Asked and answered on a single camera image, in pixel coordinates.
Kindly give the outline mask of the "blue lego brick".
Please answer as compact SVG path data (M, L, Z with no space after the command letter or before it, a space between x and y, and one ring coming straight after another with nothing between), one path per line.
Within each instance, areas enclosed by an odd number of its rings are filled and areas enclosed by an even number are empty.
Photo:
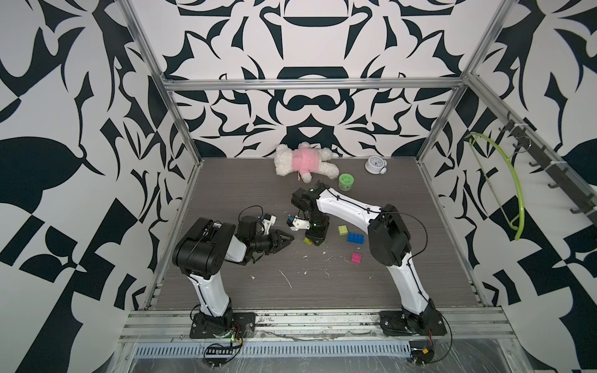
M351 243L362 245L365 243L365 236L358 233L348 233L346 240Z

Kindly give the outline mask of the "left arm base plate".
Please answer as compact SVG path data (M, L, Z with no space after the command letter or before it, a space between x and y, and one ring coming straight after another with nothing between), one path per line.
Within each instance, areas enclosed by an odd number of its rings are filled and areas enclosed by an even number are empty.
M257 314L253 312L227 312L215 317L198 312L193 317L191 339L224 338L235 335L245 337L255 330Z

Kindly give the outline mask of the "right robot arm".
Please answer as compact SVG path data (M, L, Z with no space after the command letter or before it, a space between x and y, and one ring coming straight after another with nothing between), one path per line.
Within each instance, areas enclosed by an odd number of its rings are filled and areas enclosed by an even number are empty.
M305 237L316 246L325 241L331 216L360 228L368 235L371 255L387 267L394 280L404 317L420 327L437 317L438 311L414 268L410 233L393 205L368 205L322 182L308 190L299 188L292 194L291 202L309 222Z

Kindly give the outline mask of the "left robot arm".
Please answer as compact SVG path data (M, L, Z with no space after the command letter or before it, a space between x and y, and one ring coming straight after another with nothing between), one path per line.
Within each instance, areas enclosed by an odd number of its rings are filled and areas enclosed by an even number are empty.
M199 312L193 318L214 334L233 328L232 300L225 292L221 269L225 261L242 266L289 246L295 237L271 228L263 218L244 216L236 224L200 218L183 235L172 263L194 286Z

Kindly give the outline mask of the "pink lego brick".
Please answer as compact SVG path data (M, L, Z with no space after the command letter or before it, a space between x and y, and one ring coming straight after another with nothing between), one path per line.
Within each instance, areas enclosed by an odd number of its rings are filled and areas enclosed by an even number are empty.
M362 255L359 253L352 253L351 261L356 264L360 264L362 262Z

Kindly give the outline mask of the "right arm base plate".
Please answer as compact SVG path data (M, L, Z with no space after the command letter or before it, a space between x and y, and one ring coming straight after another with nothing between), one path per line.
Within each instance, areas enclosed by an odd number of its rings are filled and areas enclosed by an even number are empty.
M431 306L418 315L406 310L381 311L379 318L382 332L391 337L444 336L448 333L442 314Z

